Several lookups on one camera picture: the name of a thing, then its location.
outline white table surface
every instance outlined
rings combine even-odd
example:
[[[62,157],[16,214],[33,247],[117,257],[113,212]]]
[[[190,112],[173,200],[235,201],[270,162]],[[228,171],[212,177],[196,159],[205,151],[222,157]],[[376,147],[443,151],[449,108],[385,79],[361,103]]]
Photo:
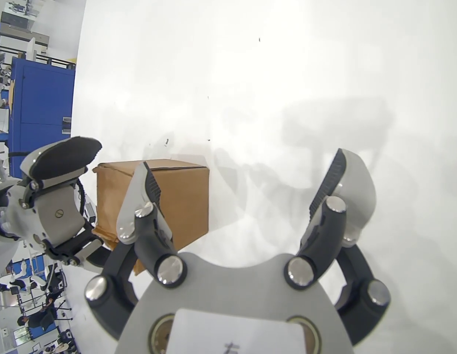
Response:
[[[357,152],[392,305],[356,352],[457,353],[457,0],[87,0],[72,134],[102,142],[91,167],[208,165],[190,249],[227,266],[295,252],[336,149]]]

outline window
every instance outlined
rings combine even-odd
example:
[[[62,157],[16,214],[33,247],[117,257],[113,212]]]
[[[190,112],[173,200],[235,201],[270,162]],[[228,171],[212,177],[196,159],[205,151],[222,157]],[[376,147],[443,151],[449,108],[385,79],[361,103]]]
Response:
[[[22,327],[14,331],[15,344],[17,346],[31,341],[30,335],[27,331],[27,327]]]

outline brown cardboard box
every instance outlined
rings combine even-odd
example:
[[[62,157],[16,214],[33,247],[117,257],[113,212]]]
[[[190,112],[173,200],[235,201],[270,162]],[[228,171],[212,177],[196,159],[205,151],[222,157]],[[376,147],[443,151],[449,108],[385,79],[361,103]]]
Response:
[[[97,173],[97,226],[94,233],[111,249],[118,242],[117,217],[135,168],[143,161],[101,163]],[[207,167],[176,160],[147,160],[161,189],[160,206],[180,250],[208,232]],[[137,262],[135,274],[145,268]]]

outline humanoid robot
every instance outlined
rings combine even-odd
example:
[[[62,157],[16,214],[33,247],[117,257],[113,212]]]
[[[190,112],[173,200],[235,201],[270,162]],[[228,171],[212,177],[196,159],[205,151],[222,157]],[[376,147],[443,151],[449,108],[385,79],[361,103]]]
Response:
[[[354,153],[339,149],[335,155],[295,255],[224,268],[176,251],[159,187],[144,162],[117,219],[120,243],[112,252],[104,248],[83,217],[85,199],[77,209],[73,195],[100,148],[97,140],[73,137],[29,154],[21,164],[23,179],[0,185],[0,242],[25,240],[50,258],[97,272],[85,297],[118,340],[117,354],[166,353],[179,309],[300,324],[309,354],[353,353],[385,314],[389,291],[356,244],[374,212],[375,188]],[[140,300],[129,282],[137,258],[154,278]],[[318,283],[334,260],[346,279],[336,305]]]

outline silver bolt head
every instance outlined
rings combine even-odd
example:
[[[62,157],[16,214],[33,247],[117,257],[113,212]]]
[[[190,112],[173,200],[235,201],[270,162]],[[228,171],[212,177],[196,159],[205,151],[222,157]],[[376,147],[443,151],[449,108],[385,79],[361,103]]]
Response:
[[[86,285],[85,296],[89,301],[99,300],[107,289],[107,280],[105,277],[96,276]]]
[[[337,196],[328,196],[326,198],[326,206],[328,206],[328,208],[330,208],[332,211],[338,212],[339,214],[342,214],[346,211],[345,202]]]
[[[148,216],[151,212],[153,212],[153,208],[153,203],[147,202],[144,206],[138,208],[135,211],[135,216],[138,218],[144,218],[145,216]]]
[[[131,221],[128,225],[120,227],[119,232],[120,238],[129,239],[135,232],[135,222]]]
[[[300,287],[307,287],[314,280],[311,264],[301,257],[294,257],[287,263],[287,275]]]
[[[177,255],[170,255],[158,267],[158,280],[164,285],[176,283],[183,275],[183,260]]]
[[[368,285],[368,296],[376,305],[384,307],[391,301],[391,294],[381,281],[372,280]]]

